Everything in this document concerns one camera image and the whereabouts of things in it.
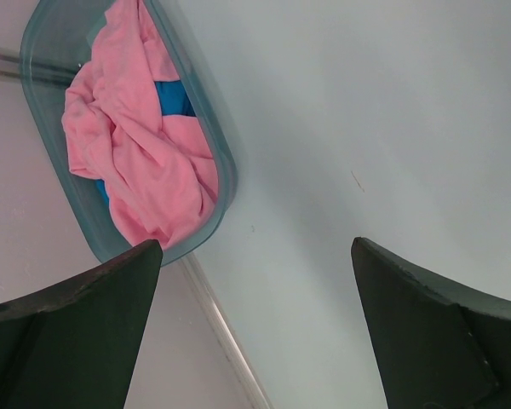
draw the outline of pink towel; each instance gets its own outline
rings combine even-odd
[[[196,118],[161,116],[155,81],[178,74],[143,0],[116,0],[66,91],[70,171],[103,179],[118,230],[170,247],[210,216],[218,180]]]

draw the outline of cloth fold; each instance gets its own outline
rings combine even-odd
[[[161,115],[155,82],[179,79],[143,0],[116,0],[66,91],[71,173],[102,179],[118,230],[166,249],[195,232],[217,197],[215,162],[196,118]]]

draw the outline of teal plastic container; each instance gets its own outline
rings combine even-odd
[[[32,15],[20,48],[20,76],[26,101],[60,184],[96,257],[105,262],[131,246],[116,229],[95,181],[74,176],[68,170],[66,137],[60,122],[65,105],[65,85],[41,84],[49,75],[43,62],[77,71],[90,59],[88,37],[102,21],[113,0],[41,0]],[[180,74],[203,132],[214,154],[218,171],[218,199],[210,219],[200,229],[164,252],[166,265],[199,247],[218,228],[233,201],[237,172],[233,156],[198,75],[181,46],[174,27],[158,1],[146,5]]]

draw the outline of plastic bin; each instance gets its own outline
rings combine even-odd
[[[66,88],[41,85],[34,81],[42,68],[33,61],[49,61],[57,66],[78,69],[90,59],[87,37],[91,35],[91,29],[112,3],[113,0],[41,0],[26,27],[20,48],[21,82],[32,116],[79,226],[89,247],[101,262],[123,253],[131,246],[115,228],[95,182],[69,172],[66,137],[60,122]],[[158,1],[146,0],[146,5],[214,154],[219,182],[218,199],[212,216],[197,232],[164,252],[162,265],[165,265],[196,249],[218,228],[233,200],[236,170],[221,127],[188,53],[182,48]]]

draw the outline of blue cloth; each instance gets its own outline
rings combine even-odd
[[[156,82],[155,88],[159,97],[159,104],[161,106],[161,114],[165,115],[185,115],[187,117],[194,117],[195,112],[193,106],[187,98],[186,89],[181,81],[172,82]],[[104,181],[96,181],[96,188],[99,189],[100,195],[105,200],[106,204],[110,204],[110,198],[106,193]]]

